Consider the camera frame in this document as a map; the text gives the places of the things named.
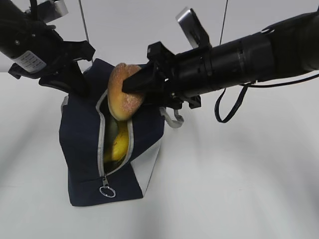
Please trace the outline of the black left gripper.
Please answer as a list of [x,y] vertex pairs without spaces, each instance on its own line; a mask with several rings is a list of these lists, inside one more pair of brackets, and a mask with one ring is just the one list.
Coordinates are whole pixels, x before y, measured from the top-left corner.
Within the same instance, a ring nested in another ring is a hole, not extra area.
[[88,41],[65,41],[56,31],[7,32],[7,57],[13,61],[8,73],[68,94],[89,95],[78,61],[90,61],[94,53]]

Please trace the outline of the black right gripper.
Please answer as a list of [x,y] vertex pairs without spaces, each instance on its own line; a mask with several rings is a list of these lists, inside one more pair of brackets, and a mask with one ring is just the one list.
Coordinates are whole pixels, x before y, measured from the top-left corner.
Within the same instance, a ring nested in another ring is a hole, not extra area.
[[176,55],[160,41],[148,46],[148,64],[123,81],[122,92],[146,93],[142,105],[155,105],[180,110],[183,102],[191,109],[201,107],[199,95],[187,97],[180,93]]

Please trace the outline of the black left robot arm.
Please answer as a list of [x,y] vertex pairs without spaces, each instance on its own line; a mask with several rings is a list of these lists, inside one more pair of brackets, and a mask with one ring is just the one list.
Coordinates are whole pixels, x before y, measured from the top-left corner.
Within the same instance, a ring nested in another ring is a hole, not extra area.
[[78,61],[91,61],[95,49],[87,40],[63,40],[50,24],[67,13],[63,0],[32,0],[26,11],[10,0],[2,0],[0,51],[14,62],[8,73],[16,79],[38,79],[41,86],[86,97],[89,84]]

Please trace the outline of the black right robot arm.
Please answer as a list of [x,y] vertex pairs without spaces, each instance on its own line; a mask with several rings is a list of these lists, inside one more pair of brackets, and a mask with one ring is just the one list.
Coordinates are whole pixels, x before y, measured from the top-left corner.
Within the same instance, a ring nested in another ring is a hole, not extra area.
[[197,15],[176,20],[192,49],[173,54],[161,42],[148,47],[148,63],[123,82],[148,104],[179,110],[201,106],[200,95],[245,83],[303,75],[319,68],[319,13],[304,13],[260,32],[213,47]]

